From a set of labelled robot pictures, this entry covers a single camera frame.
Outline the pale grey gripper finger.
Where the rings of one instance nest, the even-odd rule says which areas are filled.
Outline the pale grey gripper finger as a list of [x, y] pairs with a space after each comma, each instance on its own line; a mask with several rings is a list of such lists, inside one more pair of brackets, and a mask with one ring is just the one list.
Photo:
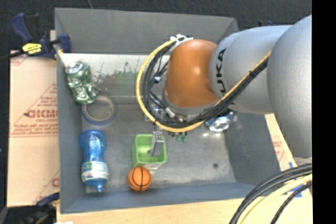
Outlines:
[[158, 157], [163, 151], [165, 139], [162, 131], [154, 131], [151, 138], [151, 147], [148, 150], [150, 157]]

